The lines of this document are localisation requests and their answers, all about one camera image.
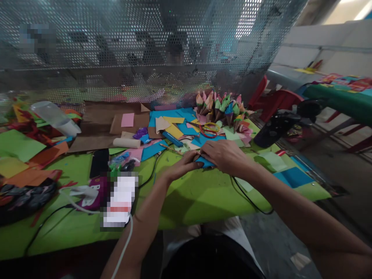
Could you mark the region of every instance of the table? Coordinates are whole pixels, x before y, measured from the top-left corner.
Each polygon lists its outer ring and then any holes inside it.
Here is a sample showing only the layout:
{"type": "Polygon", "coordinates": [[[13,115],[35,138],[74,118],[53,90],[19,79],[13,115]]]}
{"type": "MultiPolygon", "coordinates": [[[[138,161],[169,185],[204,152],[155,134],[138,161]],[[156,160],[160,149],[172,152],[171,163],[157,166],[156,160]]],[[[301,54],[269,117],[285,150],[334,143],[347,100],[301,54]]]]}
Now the table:
{"type": "Polygon", "coordinates": [[[327,133],[309,141],[301,150],[320,142],[322,139],[338,132],[341,129],[355,124],[364,124],[372,126],[372,96],[361,93],[350,93],[346,91],[336,90],[332,87],[325,87],[323,85],[311,85],[303,93],[308,98],[326,98],[326,106],[335,109],[347,116],[350,119],[329,130],[327,133]]]}
{"type": "MultiPolygon", "coordinates": [[[[255,132],[259,131],[259,128],[252,122],[250,127],[255,132]]],[[[256,154],[251,149],[259,153],[270,151],[269,148],[262,149],[253,142],[252,147],[243,148],[243,151],[247,156],[255,157],[256,154]]],[[[272,146],[273,152],[278,150],[278,146],[272,146]]],[[[157,162],[156,177],[159,177],[164,168],[171,166],[179,158],[178,154],[166,150],[157,162]]],[[[283,155],[282,158],[288,168],[297,166],[287,155],[283,155]]],[[[77,186],[86,185],[91,159],[91,154],[70,155],[51,164],[47,169],[63,170],[60,179],[62,185],[69,181],[78,182],[77,186]]],[[[149,178],[154,162],[155,158],[150,158],[142,162],[140,167],[134,169],[134,171],[139,172],[139,184],[149,178]]],[[[140,189],[137,206],[141,206],[150,192],[154,179],[155,176],[140,189]]],[[[316,182],[298,187],[296,191],[311,201],[331,197],[316,182]]],[[[269,203],[257,190],[252,190],[248,195],[262,210],[270,210],[269,203]]],[[[2,240],[0,260],[22,257],[27,244],[42,221],[55,209],[66,204],[68,204],[68,201],[63,196],[55,197],[47,204],[39,221],[33,228],[30,228],[30,225],[34,216],[0,228],[0,239],[2,240]]],[[[66,208],[58,211],[45,223],[29,250],[30,255],[86,245],[96,241],[117,239],[121,235],[121,232],[101,232],[100,216],[98,214],[87,215],[77,211],[69,213],[70,210],[66,208]]],[[[159,229],[188,226],[255,212],[247,199],[239,192],[230,176],[217,169],[199,169],[187,173],[171,184],[162,208],[159,229]]]]}

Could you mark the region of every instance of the red chair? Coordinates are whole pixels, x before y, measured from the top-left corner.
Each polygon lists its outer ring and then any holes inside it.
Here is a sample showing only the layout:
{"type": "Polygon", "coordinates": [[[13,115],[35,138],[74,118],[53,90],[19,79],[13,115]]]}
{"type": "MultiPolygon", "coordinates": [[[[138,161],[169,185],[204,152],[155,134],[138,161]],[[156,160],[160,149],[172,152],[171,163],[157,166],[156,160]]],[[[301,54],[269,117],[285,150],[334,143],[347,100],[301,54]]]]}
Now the red chair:
{"type": "Polygon", "coordinates": [[[288,90],[278,90],[272,95],[262,96],[253,106],[253,110],[262,109],[260,118],[267,122],[277,109],[292,110],[292,105],[298,105],[303,98],[288,90]]]}
{"type": "Polygon", "coordinates": [[[255,103],[258,101],[258,99],[261,97],[262,93],[264,92],[267,85],[267,77],[266,75],[263,76],[263,79],[261,80],[260,84],[258,85],[255,93],[253,94],[252,98],[248,102],[248,107],[252,108],[255,103]]]}

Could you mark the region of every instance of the metal mesh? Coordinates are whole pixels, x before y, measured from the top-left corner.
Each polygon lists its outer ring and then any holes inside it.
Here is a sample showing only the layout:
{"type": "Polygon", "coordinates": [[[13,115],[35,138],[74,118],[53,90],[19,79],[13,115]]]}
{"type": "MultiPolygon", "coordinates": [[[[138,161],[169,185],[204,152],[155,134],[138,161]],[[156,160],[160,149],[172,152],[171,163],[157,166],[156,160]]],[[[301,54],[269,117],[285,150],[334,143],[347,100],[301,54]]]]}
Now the metal mesh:
{"type": "Polygon", "coordinates": [[[80,112],[83,100],[190,106],[207,88],[247,101],[305,3],[2,0],[0,112],[19,94],[80,112]]]}

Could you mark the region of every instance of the yellow paper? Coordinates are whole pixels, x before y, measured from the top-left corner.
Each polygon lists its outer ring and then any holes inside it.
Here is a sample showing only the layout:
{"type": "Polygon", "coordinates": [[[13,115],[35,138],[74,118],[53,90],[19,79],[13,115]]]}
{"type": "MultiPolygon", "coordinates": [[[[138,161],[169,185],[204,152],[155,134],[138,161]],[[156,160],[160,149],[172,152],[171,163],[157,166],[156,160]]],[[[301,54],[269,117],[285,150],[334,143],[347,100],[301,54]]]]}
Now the yellow paper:
{"type": "Polygon", "coordinates": [[[11,178],[26,169],[28,169],[28,165],[18,160],[17,158],[0,158],[0,174],[5,178],[11,178]]]}
{"type": "Polygon", "coordinates": [[[165,131],[174,136],[176,139],[179,139],[183,136],[183,133],[174,124],[171,124],[171,126],[165,129],[165,131]]]}
{"type": "MultiPolygon", "coordinates": [[[[192,120],[191,123],[200,124],[200,122],[199,122],[198,119],[194,119],[194,120],[192,120]]],[[[194,126],[193,126],[193,128],[194,128],[194,130],[195,130],[197,133],[200,133],[200,129],[199,129],[199,128],[194,127],[194,126]]]]}
{"type": "Polygon", "coordinates": [[[168,121],[169,123],[183,123],[185,121],[185,118],[181,118],[181,117],[167,117],[167,116],[163,116],[163,119],[165,121],[168,121]]]}

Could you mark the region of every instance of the paper roll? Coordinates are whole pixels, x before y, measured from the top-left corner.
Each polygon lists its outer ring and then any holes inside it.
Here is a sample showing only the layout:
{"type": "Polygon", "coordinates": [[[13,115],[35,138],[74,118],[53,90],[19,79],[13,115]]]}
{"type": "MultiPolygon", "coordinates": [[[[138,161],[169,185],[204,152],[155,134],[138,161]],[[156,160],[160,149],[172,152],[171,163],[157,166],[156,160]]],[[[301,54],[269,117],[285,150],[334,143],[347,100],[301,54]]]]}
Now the paper roll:
{"type": "Polygon", "coordinates": [[[116,147],[140,148],[141,141],[139,139],[116,138],[113,145],[116,147]]]}

